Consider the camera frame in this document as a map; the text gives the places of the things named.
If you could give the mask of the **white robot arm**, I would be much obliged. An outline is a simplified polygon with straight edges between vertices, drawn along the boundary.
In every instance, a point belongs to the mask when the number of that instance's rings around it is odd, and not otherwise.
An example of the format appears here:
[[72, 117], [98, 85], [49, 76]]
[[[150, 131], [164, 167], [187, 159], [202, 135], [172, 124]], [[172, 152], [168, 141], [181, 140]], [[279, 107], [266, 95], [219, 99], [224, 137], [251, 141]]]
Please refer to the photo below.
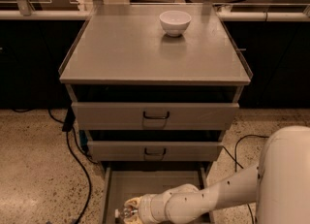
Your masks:
[[203, 190], [192, 184], [124, 204], [125, 224], [188, 224], [215, 209], [254, 203], [255, 224], [310, 224], [310, 128], [272, 134], [260, 160]]

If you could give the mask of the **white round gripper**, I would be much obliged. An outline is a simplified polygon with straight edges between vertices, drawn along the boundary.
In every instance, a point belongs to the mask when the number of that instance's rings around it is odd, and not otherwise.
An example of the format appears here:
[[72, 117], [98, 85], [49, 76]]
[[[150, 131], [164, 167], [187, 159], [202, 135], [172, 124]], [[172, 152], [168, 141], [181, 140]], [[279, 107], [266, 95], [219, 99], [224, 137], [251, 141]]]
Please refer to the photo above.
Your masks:
[[193, 184], [166, 190], [161, 194], [146, 194], [142, 197], [134, 197], [124, 204], [126, 208], [137, 208], [139, 216], [132, 216], [126, 220], [126, 224], [159, 224], [167, 221], [166, 204], [175, 194], [196, 193], [199, 189]]

